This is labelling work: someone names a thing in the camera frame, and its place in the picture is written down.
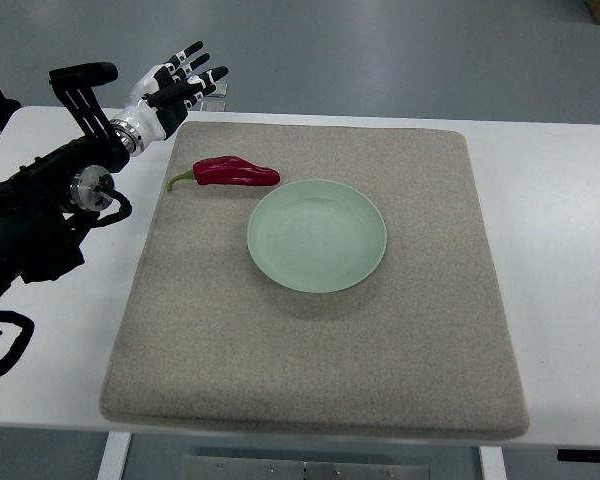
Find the robotic hand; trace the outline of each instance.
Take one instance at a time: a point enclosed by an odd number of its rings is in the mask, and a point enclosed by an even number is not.
[[[192,60],[201,48],[202,42],[196,42],[152,67],[131,90],[125,109],[111,120],[131,156],[142,153],[153,141],[169,138],[187,110],[212,93],[215,82],[228,73],[227,67],[217,67],[194,74],[209,60],[208,53]]]
[[[109,120],[91,90],[118,76],[111,63],[90,63],[49,72],[53,91],[76,120],[84,136],[20,167],[0,182],[0,297],[20,277],[25,283],[56,280],[84,263],[80,244],[93,228],[131,214],[131,203],[115,190],[118,173],[130,156],[156,140],[169,138],[215,82],[228,70],[218,67],[199,75],[209,59],[197,42],[168,62],[156,65],[131,90],[125,109]],[[112,201],[117,213],[100,217]],[[21,327],[20,336],[0,360],[0,376],[18,361],[33,322],[15,312],[0,312],[0,323]]]

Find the metal plate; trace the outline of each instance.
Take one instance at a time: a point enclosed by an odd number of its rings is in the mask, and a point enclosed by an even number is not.
[[[252,458],[182,459],[180,480],[429,480],[427,467]]]

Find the green stem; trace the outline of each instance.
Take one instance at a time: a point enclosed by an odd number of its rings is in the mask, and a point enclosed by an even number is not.
[[[195,180],[196,177],[193,174],[192,170],[189,170],[188,172],[185,173],[181,173],[180,175],[177,175],[175,177],[173,177],[171,180],[169,180],[169,183],[167,183],[167,192],[170,192],[173,189],[173,183],[177,182],[178,180]]]

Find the gray floor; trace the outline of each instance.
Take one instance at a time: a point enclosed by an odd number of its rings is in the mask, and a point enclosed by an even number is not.
[[[96,94],[121,107],[151,65],[198,39],[210,66],[230,69],[227,110],[600,124],[600,26],[583,0],[11,0],[0,2],[0,86],[25,105],[60,105],[49,70],[110,61],[120,77]],[[0,478],[95,478],[105,438],[0,429]],[[138,437],[129,468],[166,465],[172,441]],[[292,444],[279,450],[337,453]],[[555,454],[505,451],[510,478],[600,478]]]

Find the gray felt mat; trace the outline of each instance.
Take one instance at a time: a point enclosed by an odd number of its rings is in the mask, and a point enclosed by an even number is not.
[[[189,122],[167,176],[238,155],[282,183],[367,195],[378,269],[300,293],[253,263],[246,228],[275,187],[163,193],[111,356],[111,420],[193,428],[503,439],[528,417],[465,140],[456,132]]]

